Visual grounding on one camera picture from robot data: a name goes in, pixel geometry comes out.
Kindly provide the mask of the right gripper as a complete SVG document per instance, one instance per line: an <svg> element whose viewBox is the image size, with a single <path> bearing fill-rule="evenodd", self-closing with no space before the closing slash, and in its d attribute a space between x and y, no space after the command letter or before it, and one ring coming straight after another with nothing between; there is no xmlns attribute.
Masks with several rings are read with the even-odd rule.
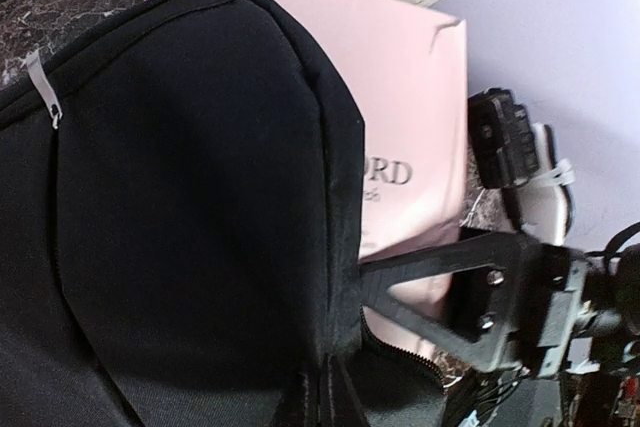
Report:
<svg viewBox="0 0 640 427"><path fill-rule="evenodd" d="M524 233L463 228L454 243L362 264L362 304L477 371L522 364L533 377L553 377L592 271L580 251ZM439 317L392 292L438 276L451 280Z"/></svg>

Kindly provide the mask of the pink Warm Chord book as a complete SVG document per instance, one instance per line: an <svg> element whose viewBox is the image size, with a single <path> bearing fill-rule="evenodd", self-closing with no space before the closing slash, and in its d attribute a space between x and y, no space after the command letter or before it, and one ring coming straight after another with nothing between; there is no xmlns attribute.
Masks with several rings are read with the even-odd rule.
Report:
<svg viewBox="0 0 640 427"><path fill-rule="evenodd" d="M466 168L466 26L397 0L203 0L154 40L189 137L167 163L234 258L225 293L278 340L327 306L319 251L350 261L447 243Z"/></svg>

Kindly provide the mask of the black student bag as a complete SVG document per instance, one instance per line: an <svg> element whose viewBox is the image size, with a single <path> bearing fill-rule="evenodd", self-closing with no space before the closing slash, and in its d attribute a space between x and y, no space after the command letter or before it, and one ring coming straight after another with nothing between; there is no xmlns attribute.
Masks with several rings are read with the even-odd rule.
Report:
<svg viewBox="0 0 640 427"><path fill-rule="evenodd" d="M274 0L150 0L1 98L5 426L437 426L362 328L364 122Z"/></svg>

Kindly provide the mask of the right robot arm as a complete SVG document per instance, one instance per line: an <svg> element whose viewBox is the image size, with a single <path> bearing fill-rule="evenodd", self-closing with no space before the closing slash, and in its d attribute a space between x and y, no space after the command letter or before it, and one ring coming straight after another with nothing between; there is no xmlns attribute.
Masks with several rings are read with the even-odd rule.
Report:
<svg viewBox="0 0 640 427"><path fill-rule="evenodd" d="M361 269L363 308L467 367L454 387L430 361L367 333L353 370L373 426L515 425L528 385L552 381L546 426L639 422L637 225L582 252L524 233L459 241Z"/></svg>

